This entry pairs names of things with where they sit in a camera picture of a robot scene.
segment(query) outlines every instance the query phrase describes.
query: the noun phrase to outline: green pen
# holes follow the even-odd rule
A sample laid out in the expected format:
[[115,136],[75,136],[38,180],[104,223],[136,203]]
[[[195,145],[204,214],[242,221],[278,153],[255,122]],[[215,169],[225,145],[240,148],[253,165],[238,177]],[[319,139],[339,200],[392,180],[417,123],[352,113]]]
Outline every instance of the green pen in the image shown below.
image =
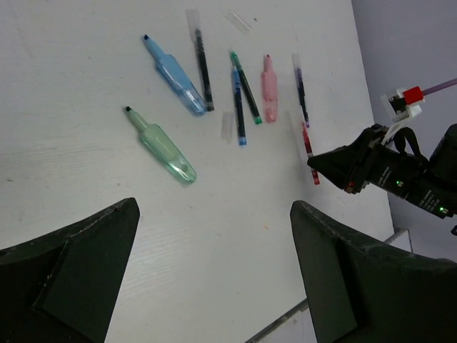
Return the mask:
[[235,51],[230,50],[230,58],[233,62],[233,65],[236,67],[236,70],[238,70],[238,74],[240,76],[240,81],[241,81],[241,88],[243,88],[244,95],[246,95],[246,100],[248,101],[249,109],[251,110],[252,117],[254,118],[254,122],[256,124],[262,124],[262,118],[260,117],[260,114],[257,109],[256,101],[254,100],[251,88],[249,87],[248,79],[246,78],[246,75],[244,74],[243,67],[241,66],[241,63],[240,63],[240,59],[238,58],[238,55],[236,54]]
[[194,182],[197,178],[194,168],[187,162],[161,127],[156,124],[149,124],[129,106],[125,110],[127,117],[138,129],[141,142],[164,164],[169,173],[180,182],[189,184]]

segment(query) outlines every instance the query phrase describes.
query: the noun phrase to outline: blue marker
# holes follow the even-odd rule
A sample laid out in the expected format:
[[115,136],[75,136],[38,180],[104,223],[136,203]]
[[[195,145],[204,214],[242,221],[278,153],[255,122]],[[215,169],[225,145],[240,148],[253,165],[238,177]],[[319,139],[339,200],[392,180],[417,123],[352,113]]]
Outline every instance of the blue marker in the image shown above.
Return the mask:
[[144,35],[144,44],[156,60],[156,69],[170,84],[171,88],[184,103],[184,106],[196,116],[206,113],[205,101],[195,89],[191,80],[172,55],[167,55],[159,45],[147,35]]
[[241,82],[238,69],[233,68],[233,97],[235,99],[236,123],[238,124],[238,143],[246,145],[246,131],[244,129],[243,102],[241,100]]

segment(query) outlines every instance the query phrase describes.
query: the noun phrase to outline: pink highlighter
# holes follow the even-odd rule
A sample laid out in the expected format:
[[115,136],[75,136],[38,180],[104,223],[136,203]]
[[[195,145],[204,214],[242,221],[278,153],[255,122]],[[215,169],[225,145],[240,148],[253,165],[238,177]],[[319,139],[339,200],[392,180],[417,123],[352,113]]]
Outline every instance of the pink highlighter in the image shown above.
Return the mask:
[[263,112],[266,121],[274,123],[278,118],[278,78],[273,70],[270,55],[265,56],[262,73]]

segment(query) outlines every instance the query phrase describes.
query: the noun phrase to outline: gray wall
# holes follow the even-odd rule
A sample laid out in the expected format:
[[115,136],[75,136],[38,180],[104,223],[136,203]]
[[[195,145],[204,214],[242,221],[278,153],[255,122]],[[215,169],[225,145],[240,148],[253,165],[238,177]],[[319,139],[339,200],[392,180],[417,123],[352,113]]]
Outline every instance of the gray wall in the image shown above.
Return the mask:
[[[375,122],[390,125],[380,96],[399,87],[423,89],[457,77],[457,0],[353,0]],[[457,86],[427,97],[410,125],[430,157],[457,123]],[[410,229],[413,250],[457,262],[457,219],[439,219],[389,197],[393,223]]]

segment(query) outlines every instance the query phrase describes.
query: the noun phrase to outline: table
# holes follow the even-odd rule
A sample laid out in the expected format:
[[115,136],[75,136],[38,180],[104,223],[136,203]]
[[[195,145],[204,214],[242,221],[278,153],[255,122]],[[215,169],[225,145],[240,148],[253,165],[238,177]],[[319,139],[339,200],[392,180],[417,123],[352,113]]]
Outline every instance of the table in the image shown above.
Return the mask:
[[[190,8],[200,11],[216,107],[201,118],[169,91],[141,43],[143,34],[157,40],[199,86]],[[229,9],[249,34],[225,19]],[[278,74],[278,121],[255,126],[246,106],[244,149],[221,139],[222,111],[233,111],[229,47],[258,105],[264,54]],[[106,341],[253,336],[306,296],[292,201],[378,239],[393,233],[381,190],[348,195],[323,177],[315,187],[303,169],[296,51],[315,154],[351,143],[373,117],[350,0],[2,1],[0,248],[135,197],[141,220]],[[148,155],[126,105],[161,125],[196,169],[195,184],[181,186]]]

